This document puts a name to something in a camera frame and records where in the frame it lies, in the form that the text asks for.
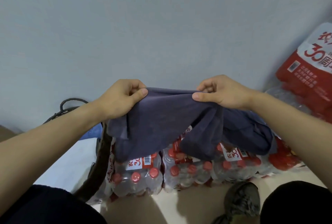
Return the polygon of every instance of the floor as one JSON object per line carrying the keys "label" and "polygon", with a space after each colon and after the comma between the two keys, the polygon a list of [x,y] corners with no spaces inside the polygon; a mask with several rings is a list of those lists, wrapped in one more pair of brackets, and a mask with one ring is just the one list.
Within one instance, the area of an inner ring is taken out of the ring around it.
{"label": "floor", "polygon": [[[285,173],[272,178],[257,179],[261,203],[279,185],[303,180],[321,185],[322,182],[310,171]],[[107,220],[115,224],[210,224],[223,213],[223,198],[229,185],[214,188],[190,188],[178,193],[165,193],[141,198],[127,197],[115,202],[103,202],[94,206]]]}

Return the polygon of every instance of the forearm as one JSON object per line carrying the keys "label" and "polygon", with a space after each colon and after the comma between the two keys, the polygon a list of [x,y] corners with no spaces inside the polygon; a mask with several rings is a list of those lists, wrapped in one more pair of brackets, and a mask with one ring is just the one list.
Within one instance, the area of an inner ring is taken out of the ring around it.
{"label": "forearm", "polygon": [[89,103],[0,143],[0,216],[99,119]]}
{"label": "forearm", "polygon": [[251,110],[259,114],[332,190],[332,125],[274,97],[257,93]]}

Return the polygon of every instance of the gray sneaker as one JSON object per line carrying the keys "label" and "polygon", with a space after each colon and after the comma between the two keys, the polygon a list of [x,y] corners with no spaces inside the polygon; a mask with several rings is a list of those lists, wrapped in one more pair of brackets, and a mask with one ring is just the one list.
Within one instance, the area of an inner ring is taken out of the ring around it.
{"label": "gray sneaker", "polygon": [[261,203],[257,186],[251,182],[234,184],[226,193],[224,207],[225,214],[212,224],[229,224],[235,215],[258,216]]}

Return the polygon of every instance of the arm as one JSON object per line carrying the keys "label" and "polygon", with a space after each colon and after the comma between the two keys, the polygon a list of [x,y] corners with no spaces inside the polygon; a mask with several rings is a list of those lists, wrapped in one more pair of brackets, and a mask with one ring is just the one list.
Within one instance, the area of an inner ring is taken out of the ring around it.
{"label": "arm", "polygon": [[203,81],[194,93],[197,101],[212,101],[227,108],[252,110],[301,157],[332,191],[332,125],[292,106],[249,89],[225,75]]}
{"label": "arm", "polygon": [[100,98],[0,143],[0,216],[90,128],[126,114],[147,95],[139,80],[118,80]]}

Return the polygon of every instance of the gray wall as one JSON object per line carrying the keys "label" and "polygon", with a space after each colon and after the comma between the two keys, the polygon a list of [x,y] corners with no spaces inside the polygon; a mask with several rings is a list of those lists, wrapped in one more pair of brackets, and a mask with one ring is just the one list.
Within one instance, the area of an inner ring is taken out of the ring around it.
{"label": "gray wall", "polygon": [[332,0],[0,0],[0,124],[28,130],[119,78],[261,89]]}

